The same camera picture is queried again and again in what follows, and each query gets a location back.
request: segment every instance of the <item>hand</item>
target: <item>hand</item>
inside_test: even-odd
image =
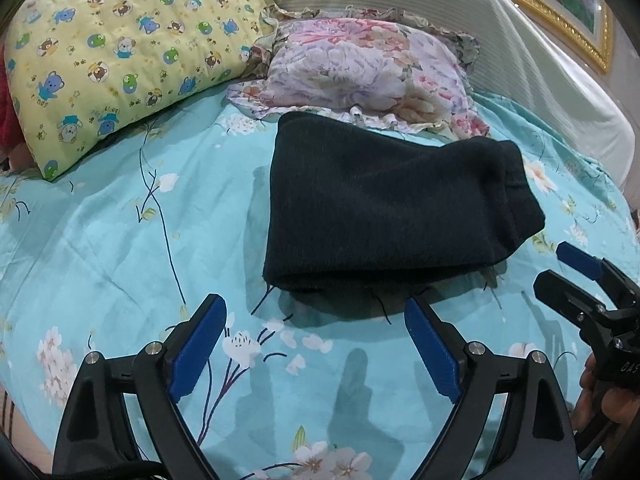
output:
[[[593,416],[593,389],[596,384],[593,369],[595,366],[596,359],[591,354],[584,364],[585,369],[580,377],[582,392],[571,416],[571,424],[575,431],[582,431]],[[611,454],[616,448],[638,413],[638,407],[640,407],[640,396],[630,390],[613,387],[605,394],[602,399],[602,413],[609,420],[620,425],[616,433],[602,444],[605,455]]]

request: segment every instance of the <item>yellow pillow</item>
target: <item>yellow pillow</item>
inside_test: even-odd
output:
[[[53,180],[101,138],[268,58],[272,0],[26,0],[5,49],[25,140]]]

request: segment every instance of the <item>light blue bed sheet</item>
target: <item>light blue bed sheet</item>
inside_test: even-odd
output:
[[[379,294],[388,320],[367,294],[293,298],[279,290],[250,315],[265,292],[276,124],[225,105],[224,90],[131,127],[53,184],[0,178],[0,381],[52,449],[90,349],[107,357],[138,352],[216,292],[228,306],[229,338],[213,351],[212,378],[205,370],[179,407],[196,437],[206,433],[202,448],[223,480],[327,480],[336,463],[351,464],[356,480],[407,480],[450,402],[431,383],[395,294]],[[558,263],[554,248],[563,240],[637,280],[628,208],[597,162],[576,155],[532,114],[488,93],[476,101],[492,136],[523,150],[546,227],[495,269],[437,284],[434,308],[493,352],[542,349],[575,400],[588,348],[535,300],[532,283],[551,268],[602,294]],[[153,456],[129,401],[140,446]],[[481,471],[503,405],[497,399],[469,475]],[[313,456],[324,464],[317,474],[290,465]]]

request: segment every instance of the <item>red fabric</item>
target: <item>red fabric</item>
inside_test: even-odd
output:
[[[14,102],[9,94],[9,83],[4,66],[4,46],[0,50],[0,152],[9,155],[19,144],[24,143],[24,135],[14,110]]]

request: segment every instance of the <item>picture frame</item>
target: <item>picture frame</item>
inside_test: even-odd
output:
[[[609,72],[614,17],[604,0],[511,0],[589,66]]]

